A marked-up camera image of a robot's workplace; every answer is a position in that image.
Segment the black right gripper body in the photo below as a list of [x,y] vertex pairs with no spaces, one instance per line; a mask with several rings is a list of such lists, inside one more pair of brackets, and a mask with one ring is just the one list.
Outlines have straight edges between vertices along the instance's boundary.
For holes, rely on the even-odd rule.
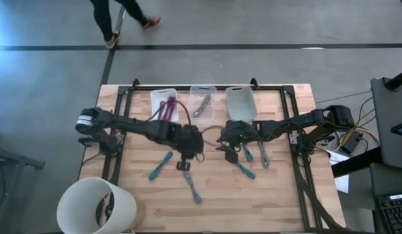
[[219,143],[229,148],[239,148],[243,144],[255,141],[255,129],[243,121],[228,120],[221,130]]

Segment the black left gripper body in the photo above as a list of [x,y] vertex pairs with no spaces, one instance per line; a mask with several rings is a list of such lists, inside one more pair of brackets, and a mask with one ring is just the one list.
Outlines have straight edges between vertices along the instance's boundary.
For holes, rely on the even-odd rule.
[[182,160],[192,160],[204,151],[204,139],[195,125],[184,125],[178,133],[176,151]]

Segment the white plastic bin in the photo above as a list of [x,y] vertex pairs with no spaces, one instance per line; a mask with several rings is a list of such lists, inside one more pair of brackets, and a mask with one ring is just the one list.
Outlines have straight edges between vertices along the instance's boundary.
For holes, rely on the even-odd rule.
[[178,104],[172,104],[173,100],[178,99],[178,93],[173,88],[154,90],[150,92],[152,115],[158,120],[179,120]]
[[249,86],[233,86],[225,90],[228,113],[233,121],[254,120],[258,111]]

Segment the clear plastic bin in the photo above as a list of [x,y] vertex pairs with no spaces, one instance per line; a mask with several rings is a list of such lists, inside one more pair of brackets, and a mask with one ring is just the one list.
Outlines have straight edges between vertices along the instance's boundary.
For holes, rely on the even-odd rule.
[[193,120],[207,122],[215,119],[217,89],[211,85],[194,85],[189,92],[189,112]]

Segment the white bucket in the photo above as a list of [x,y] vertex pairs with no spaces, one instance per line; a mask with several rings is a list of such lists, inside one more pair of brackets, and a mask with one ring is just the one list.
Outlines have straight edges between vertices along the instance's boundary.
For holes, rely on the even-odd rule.
[[[113,212],[102,226],[96,209],[104,196],[114,195]],[[126,190],[98,178],[88,177],[71,185],[57,206],[57,223],[64,234],[120,234],[132,225],[137,203]]]

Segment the white paper sheet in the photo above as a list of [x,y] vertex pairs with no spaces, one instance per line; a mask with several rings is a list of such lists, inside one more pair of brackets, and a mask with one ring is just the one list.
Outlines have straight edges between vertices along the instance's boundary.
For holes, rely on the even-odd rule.
[[[327,151],[329,154],[329,161],[330,164],[333,166],[337,163],[340,163],[342,161],[346,161],[348,157],[341,155],[339,153],[336,153],[334,151]],[[349,193],[349,175],[343,175],[341,177],[337,177],[334,179],[337,191],[343,192],[348,194]]]

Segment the black power adapter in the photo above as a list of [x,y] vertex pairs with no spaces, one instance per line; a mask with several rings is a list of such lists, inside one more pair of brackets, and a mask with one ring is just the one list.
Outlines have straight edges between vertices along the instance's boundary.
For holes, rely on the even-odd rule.
[[354,131],[350,133],[349,136],[343,141],[340,149],[344,153],[351,154],[352,152],[354,152],[362,139],[363,134],[358,131]]

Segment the black cart beam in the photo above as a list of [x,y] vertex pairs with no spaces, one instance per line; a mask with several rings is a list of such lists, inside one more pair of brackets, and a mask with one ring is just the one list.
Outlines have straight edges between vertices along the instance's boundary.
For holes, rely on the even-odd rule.
[[381,147],[376,147],[355,157],[338,162],[331,166],[334,178],[346,176],[353,172],[366,169],[372,163],[382,164]]

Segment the person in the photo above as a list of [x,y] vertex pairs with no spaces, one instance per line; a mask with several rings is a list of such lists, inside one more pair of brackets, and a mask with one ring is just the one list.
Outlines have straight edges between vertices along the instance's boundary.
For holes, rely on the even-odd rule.
[[[161,18],[151,18],[144,15],[140,5],[136,0],[115,0],[121,4],[125,11],[137,21],[143,30],[148,30],[159,25]],[[111,15],[109,11],[109,0],[90,0],[93,6],[93,16],[96,24],[103,35],[105,46],[112,49],[119,40],[120,31],[112,28]]]

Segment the grey cart top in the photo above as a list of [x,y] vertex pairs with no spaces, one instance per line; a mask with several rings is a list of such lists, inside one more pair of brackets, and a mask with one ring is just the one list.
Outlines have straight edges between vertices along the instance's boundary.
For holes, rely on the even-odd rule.
[[392,128],[402,124],[402,87],[397,92],[387,89],[382,79],[371,80],[371,91],[382,161],[388,166],[402,168],[402,135]]

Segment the dark metal stand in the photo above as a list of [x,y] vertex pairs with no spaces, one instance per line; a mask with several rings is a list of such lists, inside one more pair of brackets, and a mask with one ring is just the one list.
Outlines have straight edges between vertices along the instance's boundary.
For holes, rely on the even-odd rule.
[[25,166],[42,170],[45,162],[0,148],[0,173],[3,182],[3,194],[0,199],[0,223],[11,194],[14,192],[16,182]]

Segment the black pole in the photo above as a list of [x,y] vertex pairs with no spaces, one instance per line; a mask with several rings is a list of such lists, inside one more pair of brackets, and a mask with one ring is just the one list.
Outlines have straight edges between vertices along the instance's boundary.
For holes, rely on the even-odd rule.
[[397,92],[402,86],[402,72],[394,78],[383,77],[382,79],[385,87],[390,91]]

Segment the black keyboard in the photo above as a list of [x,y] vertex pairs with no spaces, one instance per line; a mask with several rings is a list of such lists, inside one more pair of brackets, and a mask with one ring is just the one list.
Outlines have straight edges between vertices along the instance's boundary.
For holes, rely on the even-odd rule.
[[402,234],[402,194],[377,196],[382,224],[388,234]]

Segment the black aluminium table frame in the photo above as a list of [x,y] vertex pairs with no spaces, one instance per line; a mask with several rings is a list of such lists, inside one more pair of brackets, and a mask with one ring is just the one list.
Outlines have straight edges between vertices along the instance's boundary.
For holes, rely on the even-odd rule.
[[[299,110],[297,106],[297,100],[295,96],[295,86],[293,84],[263,84],[259,85],[255,78],[252,78],[249,84],[242,84],[241,86],[249,86],[251,89],[256,91],[278,91],[280,93],[280,101],[282,105],[282,111],[284,118],[288,118],[288,102],[286,96],[290,97],[291,105],[293,109],[294,116],[299,115]],[[148,84],[143,85],[139,83],[138,79],[135,79],[132,84],[120,84],[117,88],[116,101],[114,105],[114,114],[116,116],[120,113],[120,106],[122,104],[123,96],[126,96],[126,106],[124,108],[124,114],[130,113],[130,108],[132,104],[132,95],[138,91],[154,91],[161,89],[174,88],[177,91],[189,91],[191,85],[189,84],[172,84],[172,85],[161,85],[161,84]],[[295,182],[297,186],[299,209],[301,212],[302,224],[306,231],[310,231],[313,227],[310,225],[310,219],[308,210],[306,209],[305,197],[310,199],[313,203],[316,199],[316,191],[314,186],[314,180],[312,177],[312,171],[310,166],[310,161],[307,157],[304,158],[304,171],[306,176],[300,175],[300,166],[297,162],[297,157],[299,152],[295,151],[295,145],[289,144],[289,149],[291,153],[291,158],[293,161],[293,174],[295,176]],[[115,185],[118,184],[120,178],[120,166],[122,164],[121,160],[123,157],[124,142],[120,143],[118,151],[113,156],[106,156],[102,168],[102,179],[106,179]]]

